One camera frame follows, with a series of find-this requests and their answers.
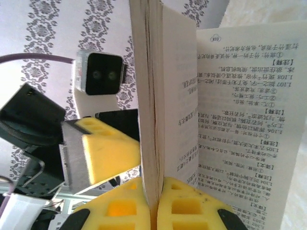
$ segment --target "black plastic part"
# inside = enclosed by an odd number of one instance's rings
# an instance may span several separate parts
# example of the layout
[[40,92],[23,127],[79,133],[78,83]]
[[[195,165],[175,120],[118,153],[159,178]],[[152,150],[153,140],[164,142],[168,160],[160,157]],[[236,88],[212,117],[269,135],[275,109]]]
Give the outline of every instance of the black plastic part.
[[55,211],[43,209],[33,223],[31,230],[48,230],[49,224],[56,214],[57,212]]
[[128,68],[128,65],[124,64],[123,81],[121,83],[126,83],[126,80],[127,80],[127,68]]
[[88,95],[109,95],[119,92],[123,59],[120,56],[91,53],[87,60],[85,92]]
[[141,165],[139,166],[139,171],[140,171],[140,177],[142,177],[142,166]]
[[25,83],[0,111],[0,137],[31,152],[62,143],[65,109]]
[[17,181],[14,193],[52,199],[64,182],[59,146],[38,148]]
[[138,110],[118,110],[95,114],[95,117],[129,137],[140,141]]
[[85,208],[70,214],[59,230],[81,230],[89,215]]
[[120,176],[112,178],[111,180],[109,180],[109,182],[110,182],[110,184],[112,185],[113,188],[120,186]]
[[236,214],[225,209],[219,209],[217,212],[227,230],[248,230]]

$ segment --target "open book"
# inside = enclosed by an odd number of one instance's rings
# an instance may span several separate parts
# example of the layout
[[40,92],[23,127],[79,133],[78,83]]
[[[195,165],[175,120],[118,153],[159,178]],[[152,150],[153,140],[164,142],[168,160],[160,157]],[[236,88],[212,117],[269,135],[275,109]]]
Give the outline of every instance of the open book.
[[279,229],[307,112],[307,22],[196,30],[158,1],[130,1],[143,186],[172,176]]

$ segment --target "white fabric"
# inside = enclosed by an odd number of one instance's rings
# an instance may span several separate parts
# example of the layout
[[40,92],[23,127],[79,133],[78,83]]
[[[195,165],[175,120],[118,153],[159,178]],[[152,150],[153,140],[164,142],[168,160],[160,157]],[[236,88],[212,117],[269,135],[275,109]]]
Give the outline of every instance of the white fabric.
[[[306,19],[306,0],[230,0],[220,27]],[[297,156],[281,229],[307,229],[307,132]]]

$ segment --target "camera lens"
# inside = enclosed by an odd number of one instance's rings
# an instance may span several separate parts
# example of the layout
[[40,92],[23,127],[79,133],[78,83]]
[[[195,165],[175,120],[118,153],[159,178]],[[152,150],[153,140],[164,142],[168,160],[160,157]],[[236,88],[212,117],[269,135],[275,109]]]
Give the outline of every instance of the camera lens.
[[95,70],[93,72],[93,78],[96,79],[96,80],[101,79],[101,73],[99,71]]
[[111,81],[114,81],[114,80],[116,80],[116,72],[109,72],[109,75],[108,75],[108,77],[109,77],[109,79],[111,80]]

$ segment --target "black camera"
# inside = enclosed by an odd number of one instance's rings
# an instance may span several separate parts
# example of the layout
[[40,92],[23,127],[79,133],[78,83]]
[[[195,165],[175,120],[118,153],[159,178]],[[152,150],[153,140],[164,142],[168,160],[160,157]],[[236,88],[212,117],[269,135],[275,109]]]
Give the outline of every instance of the black camera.
[[87,95],[111,95],[119,92],[123,82],[121,56],[80,50],[76,59],[75,87]]

